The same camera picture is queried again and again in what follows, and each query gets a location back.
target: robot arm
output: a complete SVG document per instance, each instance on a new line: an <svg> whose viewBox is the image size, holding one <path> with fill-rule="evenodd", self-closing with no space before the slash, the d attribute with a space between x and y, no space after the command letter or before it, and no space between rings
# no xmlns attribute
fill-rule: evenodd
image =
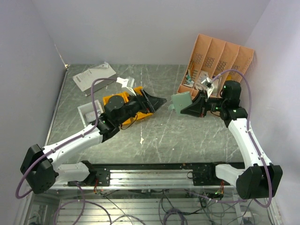
<svg viewBox="0 0 300 225"><path fill-rule="evenodd" d="M216 176L235 186L242 199L268 197L266 171L261 161L261 157L263 157L271 177L272 195L275 196L283 174L282 169L279 165L273 165L264 153L251 126L247 130L248 114L244 108L239 106L240 92L240 83L226 81L220 92L221 98L209 97L210 93L199 91L192 105L182 109L181 113L204 117L207 111L220 112L221 119L224 121L225 126L229 128L239 146L245 169L236 169L225 163L218 164L215 168ZM259 156L254 143L250 139L249 132L251 132L261 156Z"/></svg>
<svg viewBox="0 0 300 225"><path fill-rule="evenodd" d="M89 162L83 161L68 165L63 165L63 163L74 154L112 138L120 131L119 126L129 118L135 117L138 112L154 113L166 102L166 99L153 97L143 89L141 95L135 93L128 98L129 101L125 103L121 96L112 96L104 106L105 112L100 115L97 123L88 125L82 131L58 143L43 148L35 144L28 149L21 166L22 174L25 174L38 158L49 154L50 151L53 152L38 162L26 177L35 194L45 192L55 182L76 180L85 185L95 183L97 174Z"/></svg>

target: white wall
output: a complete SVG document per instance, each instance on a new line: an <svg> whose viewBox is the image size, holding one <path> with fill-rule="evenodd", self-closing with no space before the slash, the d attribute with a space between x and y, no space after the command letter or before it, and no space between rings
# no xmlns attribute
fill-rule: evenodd
<svg viewBox="0 0 300 225"><path fill-rule="evenodd" d="M65 67L30 0L0 1L0 223L14 223L27 149L44 145Z"/></svg>
<svg viewBox="0 0 300 225"><path fill-rule="evenodd" d="M269 1L33 0L67 64L187 64L198 33L245 44Z"/></svg>
<svg viewBox="0 0 300 225"><path fill-rule="evenodd" d="M252 88L252 127L274 164L284 171L276 199L286 225L299 224L300 185L300 1L272 0L246 46L256 58ZM246 87L242 102L248 105Z"/></svg>

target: yellow box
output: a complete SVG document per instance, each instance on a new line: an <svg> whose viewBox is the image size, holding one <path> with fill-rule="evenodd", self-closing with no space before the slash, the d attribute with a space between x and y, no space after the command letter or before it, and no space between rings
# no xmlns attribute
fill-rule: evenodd
<svg viewBox="0 0 300 225"><path fill-rule="evenodd" d="M138 94L142 95L141 93L141 89L143 89L143 87L137 87L137 88L134 88L135 92L137 92ZM121 96L125 103L129 101L128 97L129 97L129 94L127 92L122 92L122 93L118 93L116 95L119 95ZM108 100L111 96L114 96L114 95L110 95L110 96L105 96L103 97L103 104L106 105L108 103ZM136 120L141 120L141 119L144 119L145 117L147 116L151 116L153 113L148 113L148 114L144 114L144 113L141 113L141 112L138 112L137 113L137 119ZM128 125L128 124L131 124L135 121L135 118L130 118L128 120L126 120L122 125Z"/></svg>

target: orange box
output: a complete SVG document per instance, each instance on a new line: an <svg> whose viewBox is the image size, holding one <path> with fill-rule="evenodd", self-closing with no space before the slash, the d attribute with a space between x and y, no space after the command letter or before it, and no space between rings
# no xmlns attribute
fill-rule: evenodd
<svg viewBox="0 0 300 225"><path fill-rule="evenodd" d="M141 93L141 89L143 89L143 87L137 87L137 88L134 88L135 92L137 92L138 94L142 95ZM121 96L125 103L129 101L128 97L129 97L129 94L127 92L122 92L122 93L118 93L116 95L119 95ZM114 95L110 95L110 96L105 96L103 97L103 104L106 105L108 103L108 100L111 96L114 96ZM144 113L141 113L141 112L138 112L137 113L137 119L136 120L141 120L141 119L144 119L145 117L147 116L151 116L153 113L148 113L148 114L144 114ZM135 118L130 118L128 120L126 120L122 125L128 125L128 124L131 124L135 121Z"/></svg>

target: light green piece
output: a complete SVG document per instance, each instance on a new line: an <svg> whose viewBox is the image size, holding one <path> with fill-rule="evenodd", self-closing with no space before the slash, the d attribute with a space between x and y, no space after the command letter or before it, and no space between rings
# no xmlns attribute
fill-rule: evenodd
<svg viewBox="0 0 300 225"><path fill-rule="evenodd" d="M182 115L180 113L181 110L192 104L192 98L189 91L172 95L171 100L173 104L169 106L169 110L175 109L178 115Z"/></svg>

